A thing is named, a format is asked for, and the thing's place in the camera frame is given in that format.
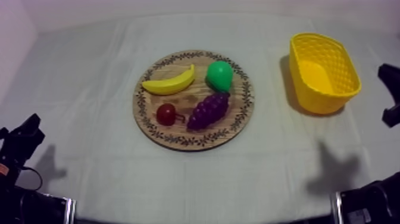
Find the orange label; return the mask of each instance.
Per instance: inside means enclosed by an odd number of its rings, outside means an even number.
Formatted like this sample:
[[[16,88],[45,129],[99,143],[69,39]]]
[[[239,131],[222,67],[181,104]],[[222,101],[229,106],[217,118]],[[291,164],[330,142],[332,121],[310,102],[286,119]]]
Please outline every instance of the orange label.
[[[9,168],[0,163],[0,173],[7,176]]]

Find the white wall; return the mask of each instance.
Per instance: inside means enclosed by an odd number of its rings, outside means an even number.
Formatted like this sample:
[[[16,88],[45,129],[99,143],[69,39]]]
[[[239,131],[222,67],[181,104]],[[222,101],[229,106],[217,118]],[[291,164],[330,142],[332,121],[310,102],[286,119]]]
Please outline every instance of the white wall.
[[[20,0],[0,0],[0,102],[37,36]]]
[[[122,16],[247,12],[323,18],[397,32],[399,0],[23,0],[39,31]]]

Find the purple grapes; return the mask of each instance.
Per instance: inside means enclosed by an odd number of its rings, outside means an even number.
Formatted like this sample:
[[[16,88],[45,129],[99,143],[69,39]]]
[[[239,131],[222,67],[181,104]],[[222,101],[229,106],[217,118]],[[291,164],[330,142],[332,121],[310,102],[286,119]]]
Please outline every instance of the purple grapes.
[[[216,92],[199,102],[189,117],[187,128],[205,129],[208,125],[220,120],[228,110],[229,96],[227,92]]]

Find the black cable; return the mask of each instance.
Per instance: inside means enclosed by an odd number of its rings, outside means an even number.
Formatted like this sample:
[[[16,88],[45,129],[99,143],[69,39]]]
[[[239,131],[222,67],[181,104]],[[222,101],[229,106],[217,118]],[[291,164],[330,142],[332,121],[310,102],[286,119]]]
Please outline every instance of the black cable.
[[[30,170],[30,171],[33,171],[34,173],[37,174],[37,176],[39,177],[39,180],[40,180],[40,184],[39,184],[39,187],[38,187],[38,188],[36,188],[36,189],[26,189],[26,190],[28,190],[28,191],[37,191],[37,190],[41,189],[41,187],[42,187],[42,185],[43,185],[43,179],[42,179],[42,176],[40,175],[40,173],[39,173],[38,171],[36,171],[34,168],[25,167],[25,166],[22,167],[21,170]]]
[[[21,170],[30,170],[30,171],[33,171],[34,173],[36,173],[37,174],[37,176],[39,177],[39,180],[40,180],[40,184],[39,184],[39,187],[37,187],[36,189],[24,189],[24,190],[26,190],[26,192],[21,196],[21,199],[20,199],[20,223],[21,224],[25,224],[25,218],[24,218],[24,212],[23,212],[23,204],[24,204],[24,199],[25,199],[25,195],[28,193],[28,192],[36,192],[37,190],[39,190],[39,189],[41,189],[41,187],[42,187],[42,185],[43,185],[43,179],[42,179],[42,176],[40,175],[40,173],[38,172],[38,171],[36,171],[34,168],[30,168],[30,167],[22,167],[21,168]]]

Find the white tablecloth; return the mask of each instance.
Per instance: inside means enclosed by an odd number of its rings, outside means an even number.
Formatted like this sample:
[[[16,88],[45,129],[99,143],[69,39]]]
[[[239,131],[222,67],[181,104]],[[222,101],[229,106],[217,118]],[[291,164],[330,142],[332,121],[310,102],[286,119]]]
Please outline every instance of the white tablecloth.
[[[336,38],[354,61],[362,91],[335,116],[304,115],[291,102],[284,77],[289,39],[298,32]],[[246,128],[202,153],[153,143],[132,116],[143,72],[186,49],[230,57],[255,88]],[[400,66],[399,59],[395,35],[325,21],[251,14],[115,20],[40,35],[0,105],[0,125],[11,129],[38,113],[46,138],[27,165],[43,175],[42,191],[77,199],[80,217],[151,224],[300,219],[327,214],[330,193],[399,170],[400,125],[381,121],[393,100],[377,78],[381,63]],[[22,184],[35,184],[24,176]]]

